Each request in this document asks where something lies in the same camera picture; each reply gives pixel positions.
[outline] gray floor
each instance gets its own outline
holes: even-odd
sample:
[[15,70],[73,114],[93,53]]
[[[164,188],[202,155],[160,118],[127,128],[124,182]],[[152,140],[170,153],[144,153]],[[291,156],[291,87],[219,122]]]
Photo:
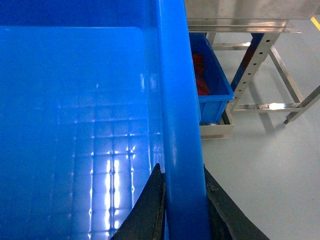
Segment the gray floor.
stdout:
[[[302,34],[282,34],[275,47],[307,96],[320,85],[320,31],[310,20],[292,23]],[[249,40],[248,34],[220,33],[215,42]],[[216,55],[231,81],[244,52]],[[292,100],[268,57],[240,103],[284,102]],[[286,115],[234,113],[229,139],[202,142],[204,163],[271,240],[320,240],[320,101],[288,125]]]

